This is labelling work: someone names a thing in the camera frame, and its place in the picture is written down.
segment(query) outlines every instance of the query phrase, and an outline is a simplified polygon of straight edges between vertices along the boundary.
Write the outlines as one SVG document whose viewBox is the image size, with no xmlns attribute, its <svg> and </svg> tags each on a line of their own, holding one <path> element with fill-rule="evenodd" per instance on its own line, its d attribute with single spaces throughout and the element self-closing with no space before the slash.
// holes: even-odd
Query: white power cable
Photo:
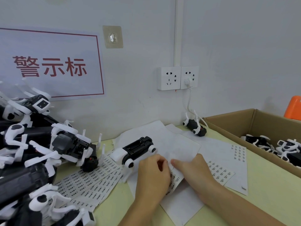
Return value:
<svg viewBox="0 0 301 226">
<path fill-rule="evenodd" d="M 191 99 L 191 91 L 192 91 L 192 86 L 189 87 L 189 99 L 188 99 L 188 104 L 187 104 L 187 110 L 188 110 L 191 114 L 194 114 L 194 113 L 191 112 L 190 109 L 189 109 L 189 104 L 190 104 L 190 99 Z M 208 127 L 206 121 L 204 121 L 203 118 L 201 118 L 201 117 L 199 117 L 199 116 L 198 116 L 198 118 L 199 118 L 201 121 L 203 121 L 204 124 Z"/>
</svg>

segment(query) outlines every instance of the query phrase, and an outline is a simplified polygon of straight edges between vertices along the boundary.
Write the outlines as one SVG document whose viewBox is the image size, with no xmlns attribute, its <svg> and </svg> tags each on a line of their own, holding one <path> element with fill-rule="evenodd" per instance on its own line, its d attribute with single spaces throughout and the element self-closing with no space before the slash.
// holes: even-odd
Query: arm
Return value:
<svg viewBox="0 0 301 226">
<path fill-rule="evenodd" d="M 167 160 L 159 154 L 141 160 L 138 168 L 136 196 L 118 226 L 144 226 L 166 195 L 170 183 Z"/>
<path fill-rule="evenodd" d="M 280 221 L 216 182 L 201 154 L 197 154 L 191 162 L 172 159 L 171 164 L 183 173 L 199 198 L 228 224 L 284 226 Z"/>
</svg>

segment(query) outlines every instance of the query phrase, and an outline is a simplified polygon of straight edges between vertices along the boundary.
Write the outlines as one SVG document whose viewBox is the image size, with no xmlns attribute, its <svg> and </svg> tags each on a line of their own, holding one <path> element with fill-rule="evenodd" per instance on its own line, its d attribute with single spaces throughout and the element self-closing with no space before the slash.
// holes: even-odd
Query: table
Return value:
<svg viewBox="0 0 301 226">
<path fill-rule="evenodd" d="M 188 130 L 184 126 L 178 127 L 182 130 Z M 235 143 L 209 128 L 206 136 L 227 143 Z M 101 143 L 106 144 L 106 152 L 113 149 L 112 140 L 105 140 Z M 249 150 L 247 151 L 247 163 L 249 195 L 245 196 L 234 190 L 229 190 L 245 198 L 287 226 L 301 225 L 301 179 Z M 77 170 L 79 168 L 72 163 L 61 165 L 58 168 L 55 182 Z M 134 198 L 127 183 L 117 184 L 109 197 L 94 211 L 97 226 L 118 225 L 133 201 Z M 152 217 L 150 225 L 173 226 L 174 224 L 162 207 L 159 206 Z M 200 225 L 221 226 L 227 225 L 227 223 L 209 207 L 204 206 L 186 224 L 186 226 Z"/>
</svg>

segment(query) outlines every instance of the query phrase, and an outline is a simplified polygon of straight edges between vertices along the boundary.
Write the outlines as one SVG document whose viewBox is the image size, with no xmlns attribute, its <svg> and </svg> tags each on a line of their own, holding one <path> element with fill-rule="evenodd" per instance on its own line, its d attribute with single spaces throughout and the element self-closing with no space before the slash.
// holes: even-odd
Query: pile of robot toys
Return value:
<svg viewBox="0 0 301 226">
<path fill-rule="evenodd" d="M 80 135 L 70 121 L 49 116 L 51 96 L 23 81 L 28 91 L 18 87 L 28 99 L 8 98 L 0 91 L 0 226 L 41 226 L 45 209 L 53 226 L 94 226 L 93 213 L 85 209 L 55 208 L 57 200 L 70 198 L 52 184 L 62 161 L 85 172 L 103 163 L 104 146 L 101 157 L 96 156 L 101 134 L 98 144 L 91 144 L 85 130 Z"/>
</svg>

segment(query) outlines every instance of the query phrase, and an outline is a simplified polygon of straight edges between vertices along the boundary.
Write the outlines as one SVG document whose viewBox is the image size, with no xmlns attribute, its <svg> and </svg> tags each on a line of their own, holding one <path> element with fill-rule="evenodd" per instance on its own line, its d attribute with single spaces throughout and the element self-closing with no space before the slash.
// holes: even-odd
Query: electrical outlet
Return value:
<svg viewBox="0 0 301 226">
<path fill-rule="evenodd" d="M 181 68 L 181 89 L 188 89 L 189 85 L 185 84 L 185 80 L 190 79 L 192 87 L 198 87 L 199 67 L 182 67 Z"/>
<path fill-rule="evenodd" d="M 157 89 L 179 89 L 181 85 L 181 67 L 158 67 Z"/>
</svg>

